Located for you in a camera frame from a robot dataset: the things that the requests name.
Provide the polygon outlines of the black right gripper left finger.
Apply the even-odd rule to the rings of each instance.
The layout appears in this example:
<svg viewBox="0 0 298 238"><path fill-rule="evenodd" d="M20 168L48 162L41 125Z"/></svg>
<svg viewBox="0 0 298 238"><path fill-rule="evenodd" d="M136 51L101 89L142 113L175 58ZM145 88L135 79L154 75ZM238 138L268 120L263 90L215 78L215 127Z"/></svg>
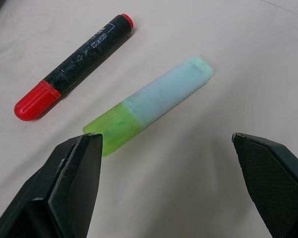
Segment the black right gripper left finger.
<svg viewBox="0 0 298 238"><path fill-rule="evenodd" d="M71 138L21 187L0 217L0 238L85 238L98 193L101 134Z"/></svg>

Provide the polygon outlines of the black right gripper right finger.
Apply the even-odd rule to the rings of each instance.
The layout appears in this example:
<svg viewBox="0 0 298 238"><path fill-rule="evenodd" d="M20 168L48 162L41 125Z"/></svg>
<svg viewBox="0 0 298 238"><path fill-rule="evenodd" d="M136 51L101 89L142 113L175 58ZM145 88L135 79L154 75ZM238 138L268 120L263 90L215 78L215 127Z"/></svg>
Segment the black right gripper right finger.
<svg viewBox="0 0 298 238"><path fill-rule="evenodd" d="M284 145L232 136L247 191L274 238L298 238L298 158Z"/></svg>

